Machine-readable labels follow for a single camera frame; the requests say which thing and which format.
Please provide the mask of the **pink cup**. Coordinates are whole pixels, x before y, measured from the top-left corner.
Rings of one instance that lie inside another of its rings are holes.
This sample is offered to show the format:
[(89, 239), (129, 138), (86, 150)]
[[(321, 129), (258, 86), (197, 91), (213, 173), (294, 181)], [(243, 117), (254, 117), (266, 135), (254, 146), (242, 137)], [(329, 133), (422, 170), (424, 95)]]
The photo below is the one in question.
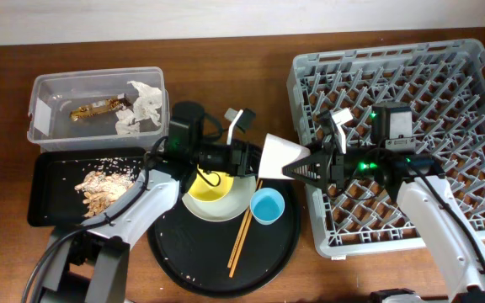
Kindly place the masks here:
[(258, 177), (261, 179), (292, 180), (282, 173), (282, 168), (311, 154), (299, 144), (272, 134), (267, 134), (261, 154)]

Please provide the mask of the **grey plate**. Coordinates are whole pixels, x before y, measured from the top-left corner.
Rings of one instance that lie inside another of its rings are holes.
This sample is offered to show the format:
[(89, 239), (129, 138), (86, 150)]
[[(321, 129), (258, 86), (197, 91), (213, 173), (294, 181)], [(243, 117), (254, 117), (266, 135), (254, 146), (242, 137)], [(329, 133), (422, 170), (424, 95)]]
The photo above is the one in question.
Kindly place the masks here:
[(250, 199), (256, 189), (254, 177), (235, 178), (232, 188), (223, 198), (215, 202), (202, 202), (189, 193), (182, 198), (187, 210), (204, 221), (229, 221), (243, 214), (250, 205)]

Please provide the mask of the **yellow bowl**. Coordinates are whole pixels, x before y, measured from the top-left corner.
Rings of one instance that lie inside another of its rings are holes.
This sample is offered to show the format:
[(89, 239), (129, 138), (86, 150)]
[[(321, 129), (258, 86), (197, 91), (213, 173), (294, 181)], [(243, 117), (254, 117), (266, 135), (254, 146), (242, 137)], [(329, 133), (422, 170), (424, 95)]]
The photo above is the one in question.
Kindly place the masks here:
[(230, 192), (233, 183), (234, 177), (226, 173), (208, 172), (199, 168), (189, 195), (201, 202), (216, 202)]

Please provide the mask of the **blue cup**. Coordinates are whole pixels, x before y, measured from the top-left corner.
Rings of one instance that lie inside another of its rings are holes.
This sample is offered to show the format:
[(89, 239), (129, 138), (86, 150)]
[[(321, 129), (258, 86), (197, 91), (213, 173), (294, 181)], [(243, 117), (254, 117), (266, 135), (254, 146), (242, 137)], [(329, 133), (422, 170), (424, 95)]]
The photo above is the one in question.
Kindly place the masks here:
[(285, 199), (276, 189), (257, 190), (250, 200), (250, 212), (261, 225), (275, 223), (285, 211)]

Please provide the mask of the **white tissue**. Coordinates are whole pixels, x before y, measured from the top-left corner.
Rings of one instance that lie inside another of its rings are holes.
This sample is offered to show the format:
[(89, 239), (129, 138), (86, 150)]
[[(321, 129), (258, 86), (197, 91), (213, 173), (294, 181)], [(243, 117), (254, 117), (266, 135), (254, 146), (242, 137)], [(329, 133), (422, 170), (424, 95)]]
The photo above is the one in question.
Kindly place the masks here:
[(138, 92), (138, 98), (132, 105), (125, 105), (115, 112), (118, 121), (115, 130), (118, 135), (130, 135), (141, 132), (141, 122), (146, 120), (154, 127), (160, 127), (163, 107), (163, 92), (143, 82), (129, 81)]

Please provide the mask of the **wooden chopstick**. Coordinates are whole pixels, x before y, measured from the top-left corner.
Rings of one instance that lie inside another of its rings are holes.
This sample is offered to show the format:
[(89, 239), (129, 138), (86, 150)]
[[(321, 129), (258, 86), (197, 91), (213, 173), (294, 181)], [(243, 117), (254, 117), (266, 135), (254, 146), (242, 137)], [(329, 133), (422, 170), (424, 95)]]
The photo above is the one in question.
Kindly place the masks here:
[(243, 243), (243, 238), (248, 233), (250, 221), (251, 221), (251, 214), (250, 214), (250, 207), (248, 207), (244, 212), (242, 223), (241, 223), (239, 230), (237, 232), (237, 237), (236, 237), (236, 240), (234, 242), (232, 252), (231, 252), (231, 255), (230, 255), (229, 260), (228, 260), (227, 267), (229, 269), (232, 269), (234, 263), (238, 260), (238, 256), (240, 255), (240, 249), (239, 248)]
[(237, 261), (234, 263), (233, 268), (232, 268), (232, 269), (230, 269), (230, 272), (229, 272), (229, 274), (228, 274), (228, 277), (229, 277), (230, 279), (232, 279), (232, 278), (234, 277), (234, 275), (235, 275), (235, 272), (236, 272), (236, 269), (237, 269), (237, 265), (238, 265), (238, 262), (239, 262), (240, 256), (241, 256), (241, 254), (242, 254), (242, 249), (243, 249), (243, 245), (244, 245), (244, 243), (245, 243), (246, 237), (247, 237), (247, 234), (246, 234), (246, 236), (243, 238), (243, 240), (242, 240), (242, 245), (241, 245), (241, 246), (240, 246), (240, 248), (239, 248), (239, 249), (240, 249), (240, 255), (238, 256), (238, 260), (237, 260)]

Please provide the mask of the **food scraps pile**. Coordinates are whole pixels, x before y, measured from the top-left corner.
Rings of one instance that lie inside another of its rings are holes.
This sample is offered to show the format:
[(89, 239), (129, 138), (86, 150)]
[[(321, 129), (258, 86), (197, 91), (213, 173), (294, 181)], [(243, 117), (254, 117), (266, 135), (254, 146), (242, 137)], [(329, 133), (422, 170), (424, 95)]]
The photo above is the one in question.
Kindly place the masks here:
[(107, 210), (138, 179), (141, 161), (129, 157), (104, 157), (93, 160), (83, 171), (83, 180), (74, 186), (87, 207), (84, 218)]

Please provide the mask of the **gold foil wrapper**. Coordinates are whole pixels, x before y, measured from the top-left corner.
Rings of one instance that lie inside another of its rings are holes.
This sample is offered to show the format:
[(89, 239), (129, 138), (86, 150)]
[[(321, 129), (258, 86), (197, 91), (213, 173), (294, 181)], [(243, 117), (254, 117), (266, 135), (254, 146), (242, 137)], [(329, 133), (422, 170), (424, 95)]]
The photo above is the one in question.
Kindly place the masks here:
[(132, 103), (126, 97), (126, 95), (120, 94), (113, 98), (107, 98), (91, 104), (80, 106), (69, 114), (69, 118), (72, 121), (78, 121), (80, 119), (98, 114), (107, 114), (112, 111), (130, 107), (131, 105)]

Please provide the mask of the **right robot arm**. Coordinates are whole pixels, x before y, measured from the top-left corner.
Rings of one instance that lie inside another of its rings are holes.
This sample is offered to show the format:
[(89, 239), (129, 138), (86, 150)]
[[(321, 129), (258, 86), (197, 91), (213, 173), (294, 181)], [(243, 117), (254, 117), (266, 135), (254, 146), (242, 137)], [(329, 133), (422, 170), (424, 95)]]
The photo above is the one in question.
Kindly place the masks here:
[(282, 173), (324, 192), (346, 194), (355, 179), (379, 184), (414, 224), (445, 279), (452, 302), (485, 302), (485, 244), (456, 203), (445, 171), (428, 153), (416, 153), (412, 110), (399, 102), (370, 108), (370, 146), (349, 147), (348, 109), (317, 119), (331, 141), (309, 145), (308, 156)]

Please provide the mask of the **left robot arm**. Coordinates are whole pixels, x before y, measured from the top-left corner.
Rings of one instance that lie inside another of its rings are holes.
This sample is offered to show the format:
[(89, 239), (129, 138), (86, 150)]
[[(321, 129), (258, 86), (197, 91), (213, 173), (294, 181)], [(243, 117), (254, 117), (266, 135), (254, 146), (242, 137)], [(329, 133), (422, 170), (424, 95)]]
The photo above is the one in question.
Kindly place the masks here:
[(63, 223), (28, 278), (23, 302), (122, 302), (130, 251), (203, 173), (255, 177), (261, 149), (235, 139), (256, 114), (229, 109), (228, 129), (205, 135), (210, 116), (193, 101), (172, 108), (168, 134), (143, 158), (135, 183), (113, 205), (79, 224)]

